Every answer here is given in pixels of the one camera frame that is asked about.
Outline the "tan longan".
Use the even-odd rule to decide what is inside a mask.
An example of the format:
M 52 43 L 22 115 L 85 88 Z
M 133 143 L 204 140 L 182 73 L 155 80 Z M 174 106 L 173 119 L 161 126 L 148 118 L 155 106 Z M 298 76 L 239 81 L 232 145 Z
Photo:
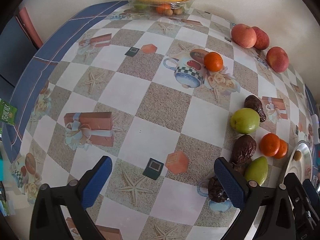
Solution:
M 293 155 L 293 159 L 295 161 L 300 161 L 301 158 L 302 158 L 302 152 L 300 150 L 296 150 Z

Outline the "oval green jujube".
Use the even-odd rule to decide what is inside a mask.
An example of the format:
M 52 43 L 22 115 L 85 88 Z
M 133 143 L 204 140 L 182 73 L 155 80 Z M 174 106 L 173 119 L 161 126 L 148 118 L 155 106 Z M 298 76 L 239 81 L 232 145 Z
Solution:
M 256 181 L 260 186 L 263 185 L 268 174 L 268 163 L 266 157 L 262 156 L 254 159 L 245 170 L 244 178 L 247 181 Z

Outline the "large wrinkled dark date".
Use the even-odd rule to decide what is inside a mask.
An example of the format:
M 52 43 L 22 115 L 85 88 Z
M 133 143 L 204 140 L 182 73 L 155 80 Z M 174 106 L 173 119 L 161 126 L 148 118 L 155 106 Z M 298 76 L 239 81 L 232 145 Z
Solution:
M 208 197 L 216 203 L 222 203 L 228 200 L 227 193 L 216 176 L 209 179 Z

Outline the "dark red date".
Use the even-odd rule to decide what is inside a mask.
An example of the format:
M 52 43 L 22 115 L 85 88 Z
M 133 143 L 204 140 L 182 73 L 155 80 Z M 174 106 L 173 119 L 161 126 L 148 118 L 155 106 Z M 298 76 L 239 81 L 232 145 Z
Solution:
M 239 137 L 233 145 L 229 160 L 232 168 L 241 175 L 244 175 L 249 164 L 252 162 L 251 157 L 255 154 L 256 148 L 257 143 L 250 135 Z

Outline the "round green jujube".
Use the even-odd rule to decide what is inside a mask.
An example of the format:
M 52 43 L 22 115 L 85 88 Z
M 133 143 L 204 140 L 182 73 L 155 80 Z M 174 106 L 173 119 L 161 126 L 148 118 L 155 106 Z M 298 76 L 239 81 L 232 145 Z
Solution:
M 251 108 L 237 110 L 230 119 L 231 128 L 240 134 L 251 134 L 259 127 L 260 116 Z

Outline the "lone orange tangerine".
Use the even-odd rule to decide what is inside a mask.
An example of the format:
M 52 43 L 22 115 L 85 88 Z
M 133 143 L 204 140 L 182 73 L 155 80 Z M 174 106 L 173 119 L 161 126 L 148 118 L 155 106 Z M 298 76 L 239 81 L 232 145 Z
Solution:
M 204 66 L 211 72 L 219 72 L 223 68 L 223 59 L 216 52 L 206 54 L 203 61 Z

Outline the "stainless steel plate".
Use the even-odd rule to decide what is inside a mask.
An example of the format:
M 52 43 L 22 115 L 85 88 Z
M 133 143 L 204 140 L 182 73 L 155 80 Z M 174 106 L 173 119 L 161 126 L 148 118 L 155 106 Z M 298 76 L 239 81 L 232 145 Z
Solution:
M 297 151 L 301 153 L 301 158 L 299 160 L 294 159 L 294 155 Z M 292 150 L 289 158 L 281 170 L 278 183 L 283 184 L 284 178 L 288 173 L 294 173 L 301 183 L 303 183 L 306 179 L 312 181 L 312 156 L 306 141 L 299 141 Z

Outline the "green milk carton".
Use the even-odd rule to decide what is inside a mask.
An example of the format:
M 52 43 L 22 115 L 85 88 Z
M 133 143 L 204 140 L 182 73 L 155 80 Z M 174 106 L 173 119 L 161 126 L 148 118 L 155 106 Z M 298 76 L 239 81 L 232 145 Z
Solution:
M 0 120 L 11 126 L 15 125 L 17 108 L 3 99 L 0 99 Z

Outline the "patterned checkered tablecloth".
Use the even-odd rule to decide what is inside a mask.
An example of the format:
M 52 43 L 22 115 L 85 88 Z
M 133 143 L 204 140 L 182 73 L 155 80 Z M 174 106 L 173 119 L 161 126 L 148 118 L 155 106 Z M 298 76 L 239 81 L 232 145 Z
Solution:
M 123 239 L 219 239 L 238 214 L 222 212 L 199 185 L 238 133 L 234 112 L 249 95 L 268 133 L 289 151 L 313 145 L 305 83 L 293 68 L 276 73 L 265 54 L 231 39 L 233 23 L 190 9 L 167 18 L 137 14 L 126 2 L 93 5 L 68 20 L 31 59 L 9 101 L 15 126 L 3 127 L 5 187 L 27 239 L 40 185 L 66 185 L 103 155 L 113 171 L 88 212 Z M 204 56 L 220 54 L 211 72 Z

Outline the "dark red apple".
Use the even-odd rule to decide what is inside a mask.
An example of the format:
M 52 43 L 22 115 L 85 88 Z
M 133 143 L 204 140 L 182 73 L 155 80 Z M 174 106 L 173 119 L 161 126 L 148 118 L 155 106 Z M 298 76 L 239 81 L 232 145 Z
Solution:
M 270 39 L 267 33 L 265 33 L 263 30 L 261 30 L 258 27 L 252 27 L 252 29 L 255 31 L 256 34 L 256 42 L 254 45 L 254 48 L 259 50 L 265 50 L 270 45 Z

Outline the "pale red apple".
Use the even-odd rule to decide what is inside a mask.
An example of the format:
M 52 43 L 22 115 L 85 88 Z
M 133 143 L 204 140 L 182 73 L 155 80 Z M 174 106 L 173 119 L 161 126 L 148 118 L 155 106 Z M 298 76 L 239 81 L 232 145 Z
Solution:
M 245 24 L 236 24 L 231 30 L 231 36 L 242 48 L 252 48 L 257 41 L 254 29 Z

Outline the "red chair back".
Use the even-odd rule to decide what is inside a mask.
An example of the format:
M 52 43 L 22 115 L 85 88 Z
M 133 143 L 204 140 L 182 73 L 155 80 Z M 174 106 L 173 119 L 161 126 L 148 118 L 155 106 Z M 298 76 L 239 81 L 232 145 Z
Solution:
M 22 24 L 25 28 L 25 31 L 28 34 L 28 37 L 30 38 L 30 40 L 33 42 L 33 44 L 39 49 L 42 47 L 43 42 L 41 41 L 37 31 L 35 30 L 29 14 L 26 10 L 26 7 L 23 7 L 20 11 L 19 11 L 19 16 L 21 18 Z

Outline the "clear plastic fruit tray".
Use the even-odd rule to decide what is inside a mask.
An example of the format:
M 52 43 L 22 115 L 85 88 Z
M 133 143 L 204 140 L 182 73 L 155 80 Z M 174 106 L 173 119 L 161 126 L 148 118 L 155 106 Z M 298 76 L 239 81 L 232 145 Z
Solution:
M 158 0 L 127 0 L 134 12 L 148 14 L 160 14 L 165 16 L 185 14 L 195 0 L 183 0 L 180 2 L 165 2 Z

